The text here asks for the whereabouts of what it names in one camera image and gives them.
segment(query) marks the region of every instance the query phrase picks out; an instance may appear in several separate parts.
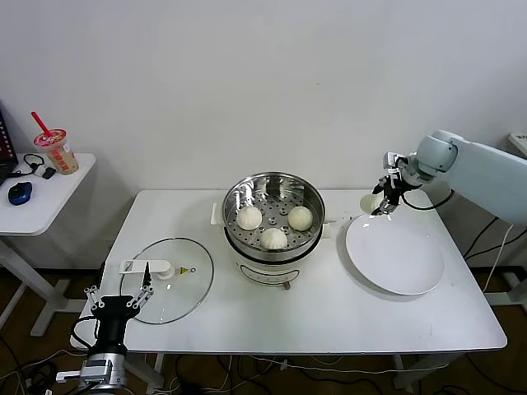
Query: white table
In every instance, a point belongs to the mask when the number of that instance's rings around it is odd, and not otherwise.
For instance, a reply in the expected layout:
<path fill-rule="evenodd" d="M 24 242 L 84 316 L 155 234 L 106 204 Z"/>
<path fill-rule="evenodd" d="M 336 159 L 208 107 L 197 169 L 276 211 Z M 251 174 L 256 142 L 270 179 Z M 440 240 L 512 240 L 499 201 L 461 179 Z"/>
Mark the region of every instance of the white table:
<path fill-rule="evenodd" d="M 414 216 L 445 255 L 445 275 L 425 295 L 400 296 L 372 285 L 354 268 L 344 243 L 350 216 L 361 215 L 368 191 L 321 191 L 327 217 L 337 220 L 331 239 L 323 239 L 301 268 L 290 290 L 260 286 L 244 278 L 231 260 L 222 229 L 210 212 L 223 191 L 142 191 L 106 259 L 100 295 L 119 293 L 118 265 L 148 244 L 188 237 L 203 244 L 216 269 L 208 297 L 180 321 L 152 326 L 130 321 L 130 351 L 158 353 L 359 355 L 424 353 L 417 368 L 448 363 L 466 351 L 499 349 L 506 336 L 435 211 L 400 207 L 393 216 Z M 409 194 L 420 206 L 422 191 Z M 82 315 L 89 315 L 86 306 Z M 77 327 L 93 342 L 93 322 Z M 430 373 L 399 373 L 398 388 Z"/>
<path fill-rule="evenodd" d="M 48 158 L 42 156 L 46 165 L 51 166 Z M 4 181 L 0 186 L 0 236 L 37 236 L 49 228 L 96 162 L 92 154 L 76 154 L 75 157 L 79 162 L 79 170 L 73 174 L 56 173 L 51 179 L 27 175 Z M 22 158 L 23 154 L 18 155 L 20 164 L 16 169 L 25 173 L 29 171 L 29 167 Z M 23 205 L 13 206 L 7 200 L 7 192 L 13 185 L 25 181 L 30 181 L 33 185 L 31 199 Z M 68 300 L 63 296 L 69 280 L 61 279 L 55 287 L 51 286 L 29 263 L 1 240 L 0 258 L 3 258 L 2 265 L 22 281 L 0 315 L 0 328 L 14 310 L 26 286 L 46 300 L 46 305 L 31 329 L 31 336 L 44 335 L 54 313 L 78 313 L 82 310 L 85 300 Z"/>

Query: plastic lid on cup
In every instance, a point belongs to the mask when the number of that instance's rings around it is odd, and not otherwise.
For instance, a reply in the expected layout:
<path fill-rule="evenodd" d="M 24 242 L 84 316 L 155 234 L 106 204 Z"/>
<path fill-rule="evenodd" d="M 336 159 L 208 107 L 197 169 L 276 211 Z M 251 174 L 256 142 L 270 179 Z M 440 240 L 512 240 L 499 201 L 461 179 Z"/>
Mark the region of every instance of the plastic lid on cup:
<path fill-rule="evenodd" d="M 64 129 L 50 129 L 49 132 L 51 133 L 51 136 L 47 136 L 44 133 L 39 134 L 35 137 L 33 143 L 36 144 L 36 146 L 47 147 L 57 144 L 66 138 L 66 131 Z"/>

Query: plastic cup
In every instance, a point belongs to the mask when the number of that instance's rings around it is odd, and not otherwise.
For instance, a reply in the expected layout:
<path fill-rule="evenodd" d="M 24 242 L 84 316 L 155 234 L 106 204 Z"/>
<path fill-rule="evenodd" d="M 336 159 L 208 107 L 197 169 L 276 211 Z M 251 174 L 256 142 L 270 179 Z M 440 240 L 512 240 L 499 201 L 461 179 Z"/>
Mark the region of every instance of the plastic cup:
<path fill-rule="evenodd" d="M 42 133 L 33 143 L 44 151 L 60 174 L 68 175 L 79 170 L 79 164 L 68 145 L 64 129 L 50 129 L 51 136 Z"/>

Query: small white side table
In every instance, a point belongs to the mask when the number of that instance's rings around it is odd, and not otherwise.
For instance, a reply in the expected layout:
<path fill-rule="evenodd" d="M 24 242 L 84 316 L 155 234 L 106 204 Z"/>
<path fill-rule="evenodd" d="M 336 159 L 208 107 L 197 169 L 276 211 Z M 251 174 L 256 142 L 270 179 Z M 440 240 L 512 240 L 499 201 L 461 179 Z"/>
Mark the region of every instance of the small white side table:
<path fill-rule="evenodd" d="M 46 160 L 46 164 L 50 165 L 45 155 L 41 156 Z M 37 236 L 49 228 L 96 162 L 93 154 L 75 154 L 75 157 L 79 162 L 79 170 L 73 174 L 61 175 L 57 173 L 51 179 L 27 175 L 4 181 L 0 186 L 0 236 Z M 16 169 L 27 172 L 28 166 L 22 158 L 23 154 L 18 155 L 21 164 Z M 7 192 L 13 185 L 25 181 L 30 181 L 33 184 L 31 199 L 23 205 L 13 206 L 7 200 Z M 46 300 L 46 305 L 37 318 L 33 329 L 31 329 L 31 336 L 43 336 L 55 313 L 79 313 L 82 311 L 86 303 L 85 300 L 69 300 L 63 295 L 70 282 L 68 279 L 61 279 L 55 287 L 51 286 L 28 262 L 1 239 L 0 263 L 22 281 L 7 307 L 0 314 L 0 328 L 9 318 L 27 286 Z"/>

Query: blue mouse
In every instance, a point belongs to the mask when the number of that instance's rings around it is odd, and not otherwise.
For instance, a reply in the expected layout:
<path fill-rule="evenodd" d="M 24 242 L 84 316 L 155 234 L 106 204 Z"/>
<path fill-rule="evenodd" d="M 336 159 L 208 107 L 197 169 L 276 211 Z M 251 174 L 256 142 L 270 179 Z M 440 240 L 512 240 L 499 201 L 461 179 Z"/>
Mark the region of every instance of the blue mouse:
<path fill-rule="evenodd" d="M 31 199 L 32 190 L 33 185 L 31 183 L 18 183 L 9 188 L 7 198 L 11 204 L 20 206 Z"/>

